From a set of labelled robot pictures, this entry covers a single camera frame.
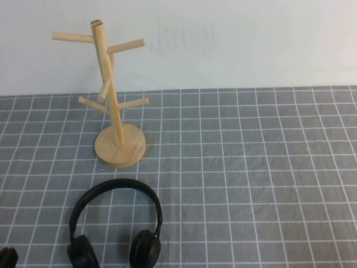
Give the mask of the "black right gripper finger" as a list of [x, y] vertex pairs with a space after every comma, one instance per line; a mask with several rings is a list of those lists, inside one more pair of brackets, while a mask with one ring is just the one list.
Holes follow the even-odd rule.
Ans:
[[17, 251], [13, 247], [10, 247], [8, 249], [8, 265], [7, 265], [7, 267], [15, 268], [17, 261], [18, 261]]

